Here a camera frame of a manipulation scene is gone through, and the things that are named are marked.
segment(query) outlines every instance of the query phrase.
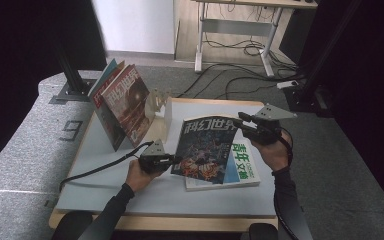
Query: printed number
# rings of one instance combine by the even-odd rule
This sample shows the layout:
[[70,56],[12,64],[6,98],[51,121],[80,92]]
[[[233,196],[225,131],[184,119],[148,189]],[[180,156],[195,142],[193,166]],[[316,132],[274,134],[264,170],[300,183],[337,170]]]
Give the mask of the printed number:
[[77,134],[79,134],[80,127],[82,126],[83,121],[67,121],[65,123],[64,132],[72,133],[71,138],[60,137],[59,140],[66,142],[74,142],[76,140]]

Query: book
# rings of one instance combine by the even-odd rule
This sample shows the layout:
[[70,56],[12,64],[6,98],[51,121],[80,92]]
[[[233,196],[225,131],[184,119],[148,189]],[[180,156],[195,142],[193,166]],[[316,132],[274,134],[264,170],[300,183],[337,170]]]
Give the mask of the book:
[[114,151],[117,151],[121,142],[126,137],[126,134],[123,129],[119,127],[117,119],[102,99],[101,94],[114,81],[116,76],[124,69],[124,67],[124,61],[117,64],[114,59],[111,60],[88,93],[88,97],[94,107],[95,114],[101,122],[102,127],[104,128],[105,133],[114,148]]
[[258,186],[261,182],[249,142],[233,140],[223,184],[185,177],[186,191]]
[[222,184],[237,128],[235,116],[209,115],[184,119],[172,174]]
[[102,92],[102,98],[133,147],[139,145],[153,121],[145,115],[148,95],[135,65],[127,66]]

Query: table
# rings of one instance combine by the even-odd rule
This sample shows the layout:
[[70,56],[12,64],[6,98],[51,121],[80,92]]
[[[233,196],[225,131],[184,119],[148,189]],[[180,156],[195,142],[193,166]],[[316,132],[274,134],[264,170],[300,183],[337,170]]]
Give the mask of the table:
[[[185,117],[210,112],[232,114],[244,111],[254,114],[263,106],[261,102],[250,101],[173,99],[172,102],[173,120],[168,140],[164,144],[165,151],[168,153],[175,151],[174,143],[177,144],[181,121]],[[109,141],[105,142],[106,136],[101,128],[97,118],[92,117],[70,175],[77,175],[96,168],[106,164],[106,161],[114,161],[118,158],[116,158],[117,155],[124,155],[123,149],[114,152]],[[235,138],[243,138],[242,133],[238,131]],[[92,149],[94,145],[98,144],[97,142],[104,143],[99,148]],[[258,159],[262,161],[256,149],[253,149],[253,155],[257,161]],[[108,171],[76,180],[74,184],[67,183],[51,214],[49,225],[56,228],[61,218],[69,210],[89,210],[96,213],[102,210],[111,196],[118,192],[125,179],[128,162],[123,163]],[[120,218],[116,229],[246,232],[250,224],[255,222],[270,223],[277,227],[272,199],[274,184],[270,174],[271,170],[263,163],[257,164],[257,169],[262,180],[258,187],[188,193],[184,187],[183,177],[165,172],[148,188],[136,194],[136,197],[127,206],[125,216]],[[203,198],[208,200],[205,201],[205,206],[200,204],[198,205],[200,209],[196,209],[194,204],[199,204],[196,203],[197,199]],[[212,202],[220,199],[223,200],[222,204],[218,202],[211,205]],[[238,205],[238,200],[244,201],[245,204],[237,209],[229,208],[232,205]],[[188,203],[187,206],[190,209],[183,207],[185,203]]]
[[[195,72],[202,71],[202,36],[204,32],[209,33],[225,33],[237,35],[250,35],[250,36],[263,36],[267,37],[267,43],[264,49],[260,50],[261,60],[263,61],[264,68],[268,77],[274,77],[272,67],[268,58],[270,47],[273,42],[274,35],[282,15],[283,8],[294,9],[315,9],[317,3],[307,3],[304,0],[193,0],[201,3],[199,10],[199,34],[198,46],[195,55]],[[205,4],[220,3],[220,4],[238,4],[250,6],[266,6],[276,8],[276,13],[271,23],[257,23],[246,21],[232,21],[223,19],[209,19],[205,18]]]

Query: desk leg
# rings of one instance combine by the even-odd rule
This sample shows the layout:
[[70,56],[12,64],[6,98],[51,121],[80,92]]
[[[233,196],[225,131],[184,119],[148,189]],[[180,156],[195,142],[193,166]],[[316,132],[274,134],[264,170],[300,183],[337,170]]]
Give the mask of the desk leg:
[[203,24],[204,24],[204,10],[205,3],[200,3],[201,9],[199,11],[199,25],[198,25],[198,46],[196,47],[195,55],[195,72],[202,72],[202,34],[203,34]]
[[269,60],[269,52],[270,52],[270,47],[273,42],[274,35],[277,30],[277,26],[279,25],[279,20],[280,16],[282,15],[283,8],[279,7],[277,8],[276,15],[274,17],[272,27],[270,29],[270,33],[267,39],[267,44],[264,47],[264,49],[260,50],[261,54],[261,60],[263,60],[264,68],[266,69],[266,73],[268,77],[274,77],[272,67],[270,65],[270,60]]

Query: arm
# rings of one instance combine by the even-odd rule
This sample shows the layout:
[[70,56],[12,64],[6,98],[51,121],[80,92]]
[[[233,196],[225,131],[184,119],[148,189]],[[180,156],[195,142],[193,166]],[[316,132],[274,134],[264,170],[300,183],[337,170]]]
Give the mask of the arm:
[[110,239],[117,222],[126,211],[127,203],[135,196],[135,192],[144,189],[162,172],[147,174],[140,169],[138,160],[133,160],[129,165],[126,182],[118,194],[111,198],[104,210],[83,232],[79,239]]
[[[282,137],[291,144],[291,138],[282,132]],[[295,183],[291,179],[286,147],[279,141],[263,146],[251,141],[258,149],[264,162],[273,170],[275,178],[274,205],[281,226],[290,239],[312,239],[304,214],[298,202]]]

